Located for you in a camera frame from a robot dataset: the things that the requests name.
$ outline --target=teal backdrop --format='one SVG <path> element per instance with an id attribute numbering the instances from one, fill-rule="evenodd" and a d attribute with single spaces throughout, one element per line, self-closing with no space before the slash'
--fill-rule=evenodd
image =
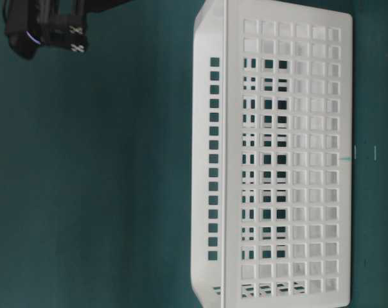
<path id="1" fill-rule="evenodd" d="M 388 0 L 289 2 L 354 16 L 350 307 L 388 308 Z M 26 62 L 8 48 L 0 2 L 0 308 L 200 307 L 190 142 L 202 3 L 91 15 L 85 56 Z"/>

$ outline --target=white plastic basket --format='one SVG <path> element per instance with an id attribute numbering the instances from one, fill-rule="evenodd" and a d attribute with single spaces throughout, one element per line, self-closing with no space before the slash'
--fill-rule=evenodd
<path id="1" fill-rule="evenodd" d="M 352 19 L 207 0 L 195 24 L 191 278 L 204 307 L 349 303 Z"/>

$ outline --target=robotic arm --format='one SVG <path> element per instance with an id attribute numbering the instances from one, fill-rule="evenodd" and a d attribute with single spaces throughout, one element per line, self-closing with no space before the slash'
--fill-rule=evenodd
<path id="1" fill-rule="evenodd" d="M 10 47 L 31 60 L 39 47 L 55 46 L 84 53 L 88 48 L 87 14 L 131 0 L 72 0 L 70 14 L 59 14 L 59 0 L 4 0 L 5 34 Z"/>

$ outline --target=teal surface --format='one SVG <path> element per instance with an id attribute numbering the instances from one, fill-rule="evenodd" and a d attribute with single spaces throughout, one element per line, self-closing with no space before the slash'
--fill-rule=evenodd
<path id="1" fill-rule="evenodd" d="M 200 307 L 190 143 L 202 2 L 92 15 L 87 55 L 33 62 L 9 50 L 0 14 L 0 308 Z M 350 307 L 388 308 L 388 0 L 293 2 L 355 18 Z"/>

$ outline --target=square hole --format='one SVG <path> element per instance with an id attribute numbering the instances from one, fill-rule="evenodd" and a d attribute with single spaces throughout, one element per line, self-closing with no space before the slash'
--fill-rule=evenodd
<path id="1" fill-rule="evenodd" d="M 286 148 L 287 147 L 287 135 L 277 135 L 277 147 Z"/>
<path id="2" fill-rule="evenodd" d="M 278 209 L 277 210 L 277 220 L 287 220 L 287 210 Z"/>
<path id="3" fill-rule="evenodd" d="M 219 122 L 220 120 L 220 114 L 217 112 L 212 112 L 209 114 L 209 121 L 210 122 Z"/>
<path id="4" fill-rule="evenodd" d="M 241 228 L 241 240 L 242 241 L 254 241 L 256 238 L 254 227 L 242 227 Z"/>
<path id="5" fill-rule="evenodd" d="M 209 86 L 209 93 L 210 94 L 219 94 L 220 93 L 220 86 L 219 85 L 210 85 Z"/>
<path id="6" fill-rule="evenodd" d="M 209 100 L 209 107 L 210 108 L 219 108 L 219 100 L 218 99 L 215 99 L 215 98 L 212 98 Z"/>
<path id="7" fill-rule="evenodd" d="M 325 226 L 325 237 L 328 239 L 338 237 L 338 226 L 337 225 L 326 225 Z"/>
<path id="8" fill-rule="evenodd" d="M 323 117 L 310 117 L 310 129 L 311 130 L 323 130 L 324 129 L 324 118 Z"/>
<path id="9" fill-rule="evenodd" d="M 277 184 L 286 184 L 286 183 L 287 183 L 287 172 L 277 171 Z"/>
<path id="10" fill-rule="evenodd" d="M 262 153 L 262 164 L 263 165 L 271 165 L 271 154 Z"/>
<path id="11" fill-rule="evenodd" d="M 255 297 L 255 285 L 254 284 L 243 284 L 241 286 L 241 297 L 242 298 L 254 298 Z"/>
<path id="12" fill-rule="evenodd" d="M 208 197 L 209 205 L 218 205 L 218 196 L 209 196 Z"/>
<path id="13" fill-rule="evenodd" d="M 218 150 L 218 141 L 217 140 L 210 140 L 209 149 L 210 150 Z"/>
<path id="14" fill-rule="evenodd" d="M 332 292 L 336 291 L 338 288 L 338 282 L 337 278 L 327 278 L 325 280 L 325 291 L 326 292 Z"/>
<path id="15" fill-rule="evenodd" d="M 322 202 L 322 189 L 312 188 L 308 190 L 308 200 L 312 203 Z"/>
<path id="16" fill-rule="evenodd" d="M 305 226 L 293 226 L 292 234 L 295 240 L 305 239 Z"/>
<path id="17" fill-rule="evenodd" d="M 278 62 L 278 72 L 281 74 L 290 74 L 291 73 L 291 65 L 289 61 L 280 60 Z"/>
<path id="18" fill-rule="evenodd" d="M 254 247 L 252 246 L 241 247 L 241 259 L 254 260 Z"/>
<path id="19" fill-rule="evenodd" d="M 310 221 L 321 221 L 322 220 L 322 208 L 321 207 L 310 207 L 309 212 L 310 212 Z"/>
<path id="20" fill-rule="evenodd" d="M 308 74 L 308 62 L 307 61 L 295 61 L 295 73 L 298 75 Z"/>
<path id="21" fill-rule="evenodd" d="M 325 201 L 326 202 L 338 202 L 338 189 L 329 188 L 325 190 Z"/>
<path id="22" fill-rule="evenodd" d="M 255 133 L 243 133 L 243 147 L 255 147 L 256 146 L 256 134 Z"/>
<path id="23" fill-rule="evenodd" d="M 277 296 L 289 295 L 289 284 L 288 282 L 277 282 Z"/>
<path id="24" fill-rule="evenodd" d="M 293 221 L 305 221 L 305 208 L 294 207 L 292 209 L 292 220 Z"/>
<path id="25" fill-rule="evenodd" d="M 336 63 L 330 63 L 328 66 L 328 76 L 339 78 L 341 76 L 341 66 Z"/>
<path id="26" fill-rule="evenodd" d="M 209 233 L 218 233 L 218 223 L 209 223 L 208 224 Z"/>
<path id="27" fill-rule="evenodd" d="M 325 40 L 326 39 L 326 29 L 323 26 L 313 26 L 312 27 L 312 38 L 314 40 Z"/>
<path id="28" fill-rule="evenodd" d="M 272 146 L 272 135 L 270 133 L 261 134 L 261 145 L 264 147 Z"/>
<path id="29" fill-rule="evenodd" d="M 218 246 L 218 238 L 217 237 L 209 237 L 208 238 L 208 246 L 209 247 L 217 247 Z"/>
<path id="30" fill-rule="evenodd" d="M 296 262 L 293 264 L 294 276 L 305 276 L 305 263 Z"/>
<path id="31" fill-rule="evenodd" d="M 273 55 L 275 50 L 275 42 L 273 40 L 263 40 L 263 53 Z"/>
<path id="32" fill-rule="evenodd" d="M 325 75 L 325 63 L 324 62 L 312 62 L 311 73 L 314 76 L 324 76 Z"/>
<path id="33" fill-rule="evenodd" d="M 326 220 L 337 220 L 338 219 L 338 208 L 326 207 L 325 208 L 325 219 Z"/>
<path id="34" fill-rule="evenodd" d="M 244 166 L 255 165 L 255 152 L 243 152 L 242 153 L 242 164 Z"/>
<path id="35" fill-rule="evenodd" d="M 218 219 L 218 210 L 208 210 L 209 219 Z"/>
<path id="36" fill-rule="evenodd" d="M 254 279 L 256 276 L 255 265 L 242 265 L 241 266 L 241 278 L 242 279 Z"/>
<path id="37" fill-rule="evenodd" d="M 265 59 L 263 61 L 263 72 L 273 73 L 274 72 L 274 60 Z"/>
<path id="38" fill-rule="evenodd" d="M 271 278 L 271 277 L 272 277 L 272 265 L 260 264 L 260 278 Z"/>
<path id="39" fill-rule="evenodd" d="M 294 244 L 292 248 L 294 258 L 305 258 L 305 244 Z"/>
<path id="40" fill-rule="evenodd" d="M 327 112 L 328 113 L 340 112 L 340 101 L 338 99 L 327 100 Z"/>
<path id="41" fill-rule="evenodd" d="M 209 182 L 208 183 L 209 191 L 218 191 L 218 182 Z"/>
<path id="42" fill-rule="evenodd" d="M 271 297 L 272 296 L 271 283 L 262 283 L 262 284 L 259 284 L 259 287 L 260 287 L 260 297 Z"/>
<path id="43" fill-rule="evenodd" d="M 287 154 L 277 154 L 277 165 L 287 164 Z"/>
<path id="44" fill-rule="evenodd" d="M 272 109 L 272 98 L 263 98 L 263 109 Z"/>
<path id="45" fill-rule="evenodd" d="M 310 37 L 308 25 L 307 24 L 296 24 L 295 25 L 295 35 L 296 35 L 296 37 L 300 37 L 302 39 L 307 39 L 308 37 Z"/>
<path id="46" fill-rule="evenodd" d="M 268 92 L 271 92 L 274 90 L 273 78 L 263 78 L 263 90 Z"/>
<path id="47" fill-rule="evenodd" d="M 306 112 L 307 111 L 307 99 L 306 98 L 294 98 L 294 111 Z"/>
<path id="48" fill-rule="evenodd" d="M 306 171 L 295 170 L 293 172 L 293 183 L 294 185 L 306 185 Z"/>
<path id="49" fill-rule="evenodd" d="M 338 244 L 337 243 L 326 243 L 325 244 L 325 256 L 332 257 L 338 254 Z"/>
<path id="50" fill-rule="evenodd" d="M 271 259 L 271 246 L 261 246 L 261 259 Z"/>
<path id="51" fill-rule="evenodd" d="M 255 91 L 257 89 L 257 78 L 245 76 L 243 78 L 243 90 Z"/>
<path id="52" fill-rule="evenodd" d="M 220 67 L 220 58 L 211 58 L 210 66 L 211 67 Z"/>
<path id="53" fill-rule="evenodd" d="M 332 42 L 340 42 L 341 41 L 341 29 L 338 29 L 338 28 L 328 29 L 328 40 L 330 40 Z"/>
<path id="54" fill-rule="evenodd" d="M 257 34 L 257 21 L 244 21 L 244 33 Z"/>
<path id="55" fill-rule="evenodd" d="M 277 271 L 276 271 L 276 276 L 277 278 L 284 278 L 288 277 L 288 263 L 277 263 Z"/>
<path id="56" fill-rule="evenodd" d="M 326 153 L 325 154 L 325 164 L 328 167 L 338 165 L 338 153 Z"/>
<path id="57" fill-rule="evenodd" d="M 339 121 L 336 117 L 327 117 L 326 118 L 326 129 L 327 130 L 338 130 Z"/>
<path id="58" fill-rule="evenodd" d="M 265 189 L 261 191 L 261 200 L 263 203 L 271 202 L 271 190 Z"/>
<path id="59" fill-rule="evenodd" d="M 277 128 L 286 129 L 288 127 L 287 117 L 284 115 L 277 116 Z"/>
<path id="60" fill-rule="evenodd" d="M 261 227 L 261 240 L 270 241 L 272 239 L 271 227 Z"/>
<path id="61" fill-rule="evenodd" d="M 321 117 L 312 117 L 310 119 L 311 127 L 318 128 L 321 125 Z M 324 147 L 323 135 L 310 135 L 310 149 L 321 150 Z"/>
<path id="62" fill-rule="evenodd" d="M 310 153 L 310 166 L 321 167 L 322 165 L 322 153 Z"/>
<path id="63" fill-rule="evenodd" d="M 310 244 L 310 257 L 321 257 L 322 248 L 321 243 Z"/>
<path id="64" fill-rule="evenodd" d="M 244 96 L 243 109 L 255 109 L 255 108 L 256 108 L 256 97 L 255 96 Z"/>
<path id="65" fill-rule="evenodd" d="M 217 261 L 218 255 L 217 252 L 208 252 L 208 261 Z"/>
<path id="66" fill-rule="evenodd" d="M 271 115 L 264 115 L 262 117 L 262 128 L 272 128 L 272 116 Z"/>
<path id="67" fill-rule="evenodd" d="M 330 81 L 328 83 L 329 95 L 340 95 L 340 83 L 337 81 Z"/>
<path id="68" fill-rule="evenodd" d="M 277 259 L 288 258 L 288 246 L 277 245 Z"/>
<path id="69" fill-rule="evenodd" d="M 322 286 L 321 279 L 310 280 L 310 293 L 311 294 L 320 293 L 321 286 Z"/>
<path id="70" fill-rule="evenodd" d="M 278 80 L 278 92 L 290 92 L 290 81 L 288 79 Z"/>
<path id="71" fill-rule="evenodd" d="M 308 57 L 309 54 L 309 44 L 306 42 L 295 42 L 295 55 L 296 56 L 303 56 L 303 57 Z"/>
<path id="72" fill-rule="evenodd" d="M 287 239 L 287 227 L 277 227 L 277 240 Z"/>
<path id="73" fill-rule="evenodd" d="M 308 81 L 302 80 L 302 79 L 295 79 L 294 92 L 298 93 L 298 94 L 307 94 L 308 93 Z"/>
<path id="74" fill-rule="evenodd" d="M 210 72 L 209 79 L 212 80 L 212 81 L 220 80 L 220 72 Z"/>
<path id="75" fill-rule="evenodd" d="M 322 228 L 321 226 L 310 226 L 310 239 L 320 239 L 322 236 Z"/>
<path id="76" fill-rule="evenodd" d="M 312 98 L 311 99 L 311 112 L 324 112 L 324 99 Z"/>
<path id="77" fill-rule="evenodd" d="M 294 148 L 305 149 L 307 147 L 307 135 L 306 134 L 295 134 L 294 135 Z"/>
<path id="78" fill-rule="evenodd" d="M 278 41 L 278 54 L 281 56 L 290 56 L 291 55 L 291 42 L 279 40 Z"/>
<path id="79" fill-rule="evenodd" d="M 306 166 L 306 153 L 294 153 L 294 166 Z"/>
<path id="80" fill-rule="evenodd" d="M 301 294 L 305 294 L 305 293 L 306 293 L 305 281 L 294 282 L 293 294 L 294 295 L 301 295 Z"/>
<path id="81" fill-rule="evenodd" d="M 312 56 L 316 58 L 325 58 L 326 46 L 324 44 L 312 44 Z"/>
<path id="82" fill-rule="evenodd" d="M 242 221 L 244 223 L 250 223 L 255 220 L 254 209 L 242 209 Z"/>
<path id="83" fill-rule="evenodd" d="M 311 93 L 312 94 L 325 94 L 325 81 L 314 79 L 311 81 Z"/>
<path id="84" fill-rule="evenodd" d="M 273 37 L 276 35 L 276 23 L 274 21 L 263 21 L 261 32 L 264 36 Z"/>
<path id="85" fill-rule="evenodd" d="M 260 172 L 261 184 L 271 184 L 271 171 L 261 171 Z"/>
<path id="86" fill-rule="evenodd" d="M 341 59 L 341 47 L 330 46 L 328 48 L 328 57 L 332 60 L 340 60 Z"/>
<path id="87" fill-rule="evenodd" d="M 261 209 L 261 221 L 271 220 L 271 209 Z"/>
<path id="88" fill-rule="evenodd" d="M 325 261 L 325 274 L 329 275 L 336 273 L 338 273 L 338 261 Z"/>
<path id="89" fill-rule="evenodd" d="M 258 39 L 245 38 L 244 39 L 244 51 L 246 53 L 257 53 L 258 52 Z"/>
<path id="90" fill-rule="evenodd" d="M 310 262 L 310 275 L 317 276 L 321 275 L 321 261 Z"/>
<path id="91" fill-rule="evenodd" d="M 322 171 L 310 171 L 310 185 L 322 185 Z"/>
<path id="92" fill-rule="evenodd" d="M 292 201 L 294 203 L 302 203 L 306 201 L 305 189 L 293 189 L 292 190 Z"/>
<path id="93" fill-rule="evenodd" d="M 287 22 L 278 23 L 278 33 L 280 37 L 291 37 L 292 36 L 292 27 L 291 24 Z"/>
<path id="94" fill-rule="evenodd" d="M 338 149 L 339 141 L 338 136 L 327 135 L 326 136 L 326 148 L 327 149 Z"/>

